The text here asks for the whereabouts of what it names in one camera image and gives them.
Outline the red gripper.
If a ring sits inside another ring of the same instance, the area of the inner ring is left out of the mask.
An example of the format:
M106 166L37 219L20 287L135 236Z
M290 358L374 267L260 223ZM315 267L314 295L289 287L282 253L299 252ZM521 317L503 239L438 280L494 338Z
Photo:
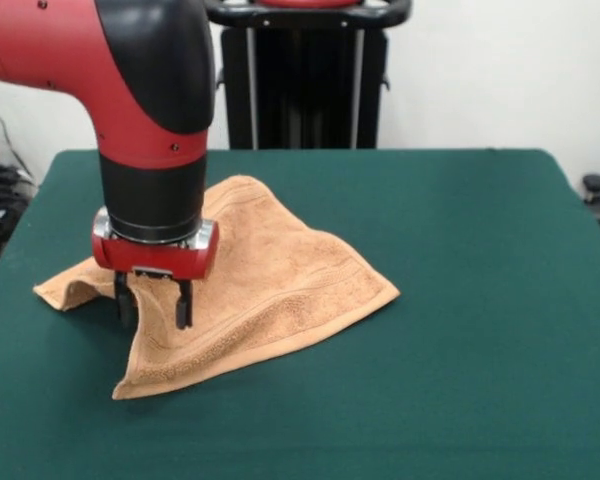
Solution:
M114 233L108 211L101 207L94 218L91 242L96 263L114 273L114 294L118 316L125 328L136 328L138 311L127 285L127 273L169 276L178 281L176 326L193 326L193 286L189 280L205 278L212 270L219 243L217 222L203 219L194 235L170 244L146 244L124 239Z

